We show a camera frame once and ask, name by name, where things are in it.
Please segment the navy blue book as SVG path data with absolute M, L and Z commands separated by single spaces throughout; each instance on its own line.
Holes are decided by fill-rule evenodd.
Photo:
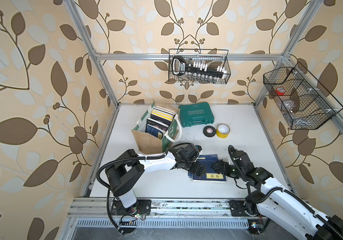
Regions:
M 150 125 L 146 125 L 145 132 L 150 134 L 150 135 L 152 135 L 152 136 L 154 136 L 154 137 L 156 137 L 156 138 L 158 138 L 158 139 L 160 139 L 160 140 L 163 138 L 163 136 L 165 134 L 164 131 L 162 131 L 162 130 L 160 130 L 158 128 L 154 128 L 154 127 L 152 127 Z
M 212 166 L 218 161 L 217 155 L 200 155 L 197 159 L 206 170 L 206 173 L 201 177 L 188 173 L 188 176 L 191 180 L 196 182 L 216 182 L 216 183 L 225 183 L 226 176 L 224 174 L 217 174 Z

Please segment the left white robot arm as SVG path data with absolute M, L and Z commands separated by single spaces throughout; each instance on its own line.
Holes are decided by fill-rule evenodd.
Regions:
M 113 206 L 119 216 L 146 215 L 151 201 L 139 201 L 133 190 L 140 177 L 144 173 L 174 169 L 183 169 L 200 177 L 206 173 L 205 167 L 197 161 L 201 151 L 201 146 L 192 143 L 180 143 L 167 148 L 164 153 L 152 155 L 140 155 L 130 149 L 101 166 L 96 180 L 116 198 Z

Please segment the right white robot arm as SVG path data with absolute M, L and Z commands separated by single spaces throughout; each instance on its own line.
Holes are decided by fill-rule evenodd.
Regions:
M 312 207 L 283 186 L 266 169 L 256 168 L 246 152 L 228 147 L 231 163 L 217 161 L 212 169 L 243 180 L 248 192 L 245 205 L 271 219 L 299 240 L 343 240 L 343 220 Z

